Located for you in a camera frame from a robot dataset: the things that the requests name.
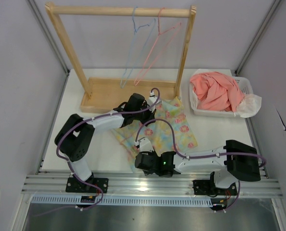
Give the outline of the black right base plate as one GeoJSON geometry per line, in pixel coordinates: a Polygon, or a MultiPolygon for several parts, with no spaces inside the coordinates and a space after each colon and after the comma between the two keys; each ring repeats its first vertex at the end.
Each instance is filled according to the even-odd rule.
{"type": "Polygon", "coordinates": [[[216,196],[236,196],[236,184],[233,183],[226,189],[216,188],[210,180],[193,180],[194,195],[216,196]]]}

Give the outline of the aluminium mounting rail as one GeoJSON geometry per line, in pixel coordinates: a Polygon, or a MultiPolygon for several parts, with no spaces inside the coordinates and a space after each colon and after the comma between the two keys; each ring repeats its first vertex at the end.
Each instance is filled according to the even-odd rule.
{"type": "MultiPolygon", "coordinates": [[[[116,196],[158,196],[185,197],[193,194],[193,180],[208,180],[209,174],[173,175],[163,178],[157,175],[145,176],[143,173],[94,172],[96,178],[108,178],[107,195],[116,196]]],[[[51,171],[28,175],[22,193],[65,194],[70,172],[51,171]]],[[[242,198],[283,198],[278,180],[261,177],[258,182],[241,182],[242,198]]]]}

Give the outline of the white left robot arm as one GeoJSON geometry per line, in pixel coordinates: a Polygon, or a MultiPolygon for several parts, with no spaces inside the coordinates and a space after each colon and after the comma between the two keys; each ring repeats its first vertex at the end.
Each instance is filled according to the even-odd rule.
{"type": "Polygon", "coordinates": [[[93,188],[93,173],[85,159],[93,135],[126,127],[133,121],[145,123],[153,119],[159,101],[160,97],[153,91],[148,99],[134,93],[128,101],[105,114],[86,119],[72,114],[68,118],[54,143],[57,146],[56,155],[67,162],[73,176],[78,178],[76,186],[80,191],[87,193],[93,188]]]}

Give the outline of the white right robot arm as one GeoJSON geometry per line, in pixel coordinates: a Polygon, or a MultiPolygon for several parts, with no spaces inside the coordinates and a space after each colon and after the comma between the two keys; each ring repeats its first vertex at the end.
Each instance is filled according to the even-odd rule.
{"type": "Polygon", "coordinates": [[[235,140],[227,140],[216,149],[190,154],[167,151],[158,155],[147,138],[135,144],[139,151],[135,167],[145,175],[170,178],[176,174],[207,171],[211,174],[208,187],[213,194],[220,194],[237,181],[260,181],[260,168],[265,164],[254,147],[235,140]]]}

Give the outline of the wooden hanger rack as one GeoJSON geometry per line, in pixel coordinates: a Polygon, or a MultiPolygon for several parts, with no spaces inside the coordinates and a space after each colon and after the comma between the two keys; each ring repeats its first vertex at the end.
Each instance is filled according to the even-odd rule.
{"type": "Polygon", "coordinates": [[[174,99],[180,95],[180,85],[185,68],[188,48],[191,40],[193,24],[197,13],[196,6],[189,9],[169,8],[137,8],[129,7],[92,7],[92,6],[58,6],[53,2],[46,2],[46,12],[52,25],[73,65],[75,73],[85,91],[80,109],[85,113],[104,113],[109,111],[115,103],[120,103],[138,92],[144,96],[150,87],[157,87],[165,99],[174,99]],[[129,80],[124,88],[119,87],[117,78],[86,78],[74,47],[60,18],[61,15],[92,15],[92,16],[139,16],[139,17],[170,17],[186,18],[187,28],[183,44],[180,65],[176,81],[166,80],[129,80]]]}

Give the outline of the coral pink garment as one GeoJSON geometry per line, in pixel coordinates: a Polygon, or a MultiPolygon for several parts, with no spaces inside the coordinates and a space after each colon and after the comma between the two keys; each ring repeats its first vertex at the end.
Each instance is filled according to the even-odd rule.
{"type": "Polygon", "coordinates": [[[195,74],[190,83],[199,101],[199,110],[236,112],[245,97],[236,80],[220,72],[195,74]]]}

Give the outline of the white sheer garment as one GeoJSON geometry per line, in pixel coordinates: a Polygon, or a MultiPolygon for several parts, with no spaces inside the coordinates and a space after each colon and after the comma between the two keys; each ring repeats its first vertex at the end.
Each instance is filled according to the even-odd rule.
{"type": "Polygon", "coordinates": [[[237,106],[235,116],[249,118],[255,116],[261,109],[262,98],[255,94],[245,94],[241,103],[237,106]]]}

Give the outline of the white plastic laundry basket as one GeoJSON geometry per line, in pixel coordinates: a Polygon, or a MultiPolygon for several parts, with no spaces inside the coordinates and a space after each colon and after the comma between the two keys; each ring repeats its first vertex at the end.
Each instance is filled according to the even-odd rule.
{"type": "MultiPolygon", "coordinates": [[[[253,94],[251,84],[248,79],[244,77],[232,77],[238,84],[239,89],[246,94],[253,94]]],[[[199,110],[197,105],[199,100],[193,91],[193,84],[189,83],[189,101],[190,108],[193,113],[197,116],[209,116],[209,117],[223,117],[223,118],[240,118],[238,112],[227,112],[227,111],[210,111],[210,110],[199,110]]]]}

